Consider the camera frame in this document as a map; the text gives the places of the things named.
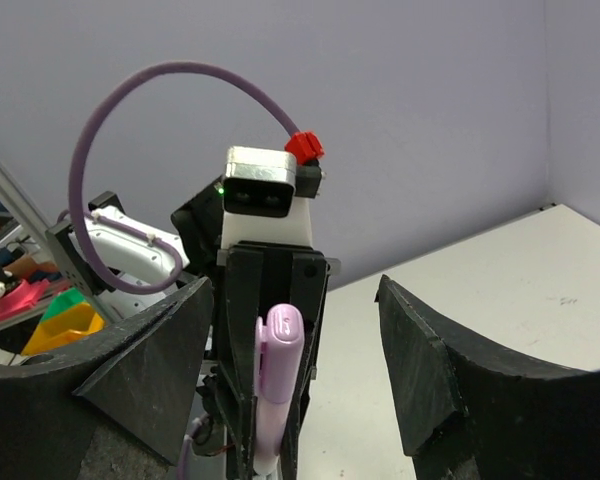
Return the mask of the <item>pink highlighter pen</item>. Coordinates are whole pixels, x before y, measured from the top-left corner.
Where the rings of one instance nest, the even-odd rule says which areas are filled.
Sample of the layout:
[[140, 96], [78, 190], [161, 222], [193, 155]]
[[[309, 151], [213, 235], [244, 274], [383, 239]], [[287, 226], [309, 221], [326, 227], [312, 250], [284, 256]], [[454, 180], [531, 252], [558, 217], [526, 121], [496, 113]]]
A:
[[304, 344], [304, 320], [295, 306], [277, 304], [264, 318], [257, 319], [253, 469], [259, 476], [267, 476], [276, 468]]

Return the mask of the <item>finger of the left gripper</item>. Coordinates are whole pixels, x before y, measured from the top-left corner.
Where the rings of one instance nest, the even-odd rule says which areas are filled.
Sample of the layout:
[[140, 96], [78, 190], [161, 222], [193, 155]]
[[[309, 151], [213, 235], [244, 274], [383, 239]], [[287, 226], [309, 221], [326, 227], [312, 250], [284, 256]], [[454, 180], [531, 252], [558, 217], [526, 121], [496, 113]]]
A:
[[302, 314], [305, 342], [280, 452], [279, 472], [284, 480], [298, 478], [299, 436], [316, 371], [328, 277], [328, 261], [321, 252], [293, 254], [288, 302]]

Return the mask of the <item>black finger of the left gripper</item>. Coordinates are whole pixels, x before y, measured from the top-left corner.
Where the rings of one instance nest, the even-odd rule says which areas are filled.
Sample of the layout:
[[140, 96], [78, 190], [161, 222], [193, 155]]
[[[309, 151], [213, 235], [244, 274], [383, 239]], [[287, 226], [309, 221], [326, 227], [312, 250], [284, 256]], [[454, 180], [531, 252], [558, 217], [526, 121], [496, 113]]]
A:
[[229, 479], [251, 479], [255, 408], [255, 327], [259, 317], [263, 253], [231, 249], [216, 288], [214, 345], [218, 371], [215, 398], [233, 452], [227, 460]]

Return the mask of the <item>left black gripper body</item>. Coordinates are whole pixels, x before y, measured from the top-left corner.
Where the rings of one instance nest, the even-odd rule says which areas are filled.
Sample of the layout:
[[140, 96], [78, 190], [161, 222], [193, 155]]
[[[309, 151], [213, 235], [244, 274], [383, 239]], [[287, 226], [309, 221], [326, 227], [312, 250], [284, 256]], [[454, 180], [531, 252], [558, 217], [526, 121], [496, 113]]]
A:
[[[212, 286], [213, 311], [206, 316], [211, 321], [210, 325], [208, 327], [202, 325], [204, 318], [202, 315], [194, 319], [198, 330], [208, 331], [212, 338], [210, 347], [207, 347], [206, 342], [200, 337], [192, 347], [192, 351], [204, 360], [217, 360], [214, 345], [214, 325], [218, 314], [216, 288], [221, 282], [224, 268], [217, 263], [224, 214], [219, 187], [218, 181], [212, 182], [171, 215], [171, 222], [178, 231], [184, 252], [189, 259], [185, 271], [198, 278], [208, 278]], [[258, 249], [263, 253], [258, 318], [264, 318], [271, 307], [277, 304], [290, 304], [288, 299], [293, 254], [320, 252], [311, 247], [255, 242], [240, 242], [229, 248], [227, 253], [231, 249]]]

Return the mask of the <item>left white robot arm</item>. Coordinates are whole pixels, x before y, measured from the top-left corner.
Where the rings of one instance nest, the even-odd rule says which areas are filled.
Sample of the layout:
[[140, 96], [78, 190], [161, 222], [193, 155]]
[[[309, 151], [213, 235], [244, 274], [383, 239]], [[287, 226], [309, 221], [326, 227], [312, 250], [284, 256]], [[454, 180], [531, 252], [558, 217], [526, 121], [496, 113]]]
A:
[[191, 269], [213, 287], [211, 373], [201, 390], [229, 443], [227, 475], [293, 479], [334, 260], [312, 245], [314, 180], [225, 177], [177, 210], [175, 234], [113, 205], [79, 213], [76, 242], [118, 290], [166, 290]]

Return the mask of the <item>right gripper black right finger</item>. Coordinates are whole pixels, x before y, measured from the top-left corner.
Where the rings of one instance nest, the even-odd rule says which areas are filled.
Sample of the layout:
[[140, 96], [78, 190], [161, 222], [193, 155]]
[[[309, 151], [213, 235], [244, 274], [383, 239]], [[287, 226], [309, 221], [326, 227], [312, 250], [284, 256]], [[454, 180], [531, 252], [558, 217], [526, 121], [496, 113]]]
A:
[[540, 360], [389, 277], [376, 301], [402, 450], [420, 479], [600, 479], [600, 370]]

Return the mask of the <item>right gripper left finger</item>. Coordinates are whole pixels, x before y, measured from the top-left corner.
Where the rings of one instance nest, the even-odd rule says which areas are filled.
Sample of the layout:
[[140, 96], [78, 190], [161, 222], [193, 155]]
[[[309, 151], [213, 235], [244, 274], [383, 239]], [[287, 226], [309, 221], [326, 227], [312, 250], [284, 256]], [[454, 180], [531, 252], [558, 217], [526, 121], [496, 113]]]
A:
[[0, 365], [0, 479], [161, 479], [179, 458], [213, 313], [197, 280], [78, 342]]

